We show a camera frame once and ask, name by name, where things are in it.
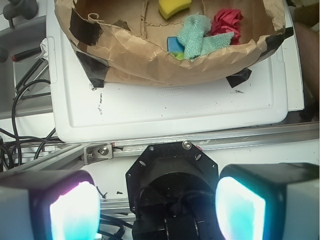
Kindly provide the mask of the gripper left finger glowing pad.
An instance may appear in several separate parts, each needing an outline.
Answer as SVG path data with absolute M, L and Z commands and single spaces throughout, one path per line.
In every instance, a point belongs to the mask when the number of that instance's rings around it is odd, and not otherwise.
M 6 171 L 0 175 L 2 240 L 93 240 L 100 197 L 85 170 Z

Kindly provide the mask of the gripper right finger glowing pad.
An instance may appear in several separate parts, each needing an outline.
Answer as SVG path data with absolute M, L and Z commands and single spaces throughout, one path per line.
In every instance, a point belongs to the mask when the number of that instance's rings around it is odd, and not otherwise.
M 216 187 L 215 209 L 227 240 L 318 240 L 320 167 L 227 165 Z

